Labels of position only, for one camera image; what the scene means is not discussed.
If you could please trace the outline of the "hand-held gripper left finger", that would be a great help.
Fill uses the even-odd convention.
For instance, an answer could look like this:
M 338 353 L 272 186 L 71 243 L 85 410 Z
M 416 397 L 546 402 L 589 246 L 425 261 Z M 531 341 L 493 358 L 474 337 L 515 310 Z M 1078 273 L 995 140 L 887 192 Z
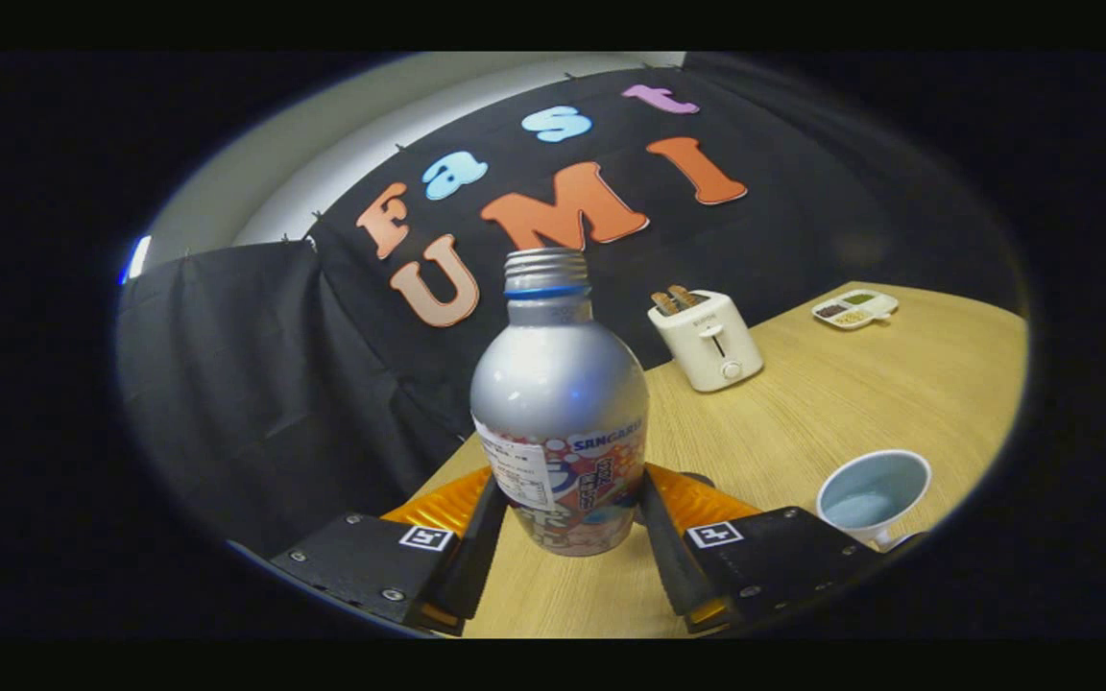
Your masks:
M 458 637 L 477 615 L 507 511 L 492 470 L 480 467 L 385 515 L 334 517 L 271 565 L 372 622 Z

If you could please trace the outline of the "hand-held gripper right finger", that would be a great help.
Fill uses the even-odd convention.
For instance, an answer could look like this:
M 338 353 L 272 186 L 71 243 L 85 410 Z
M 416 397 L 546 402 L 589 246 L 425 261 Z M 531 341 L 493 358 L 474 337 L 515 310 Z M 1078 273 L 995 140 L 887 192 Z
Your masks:
M 779 629 L 885 564 L 803 507 L 764 511 L 654 463 L 639 507 L 664 595 L 688 634 Z

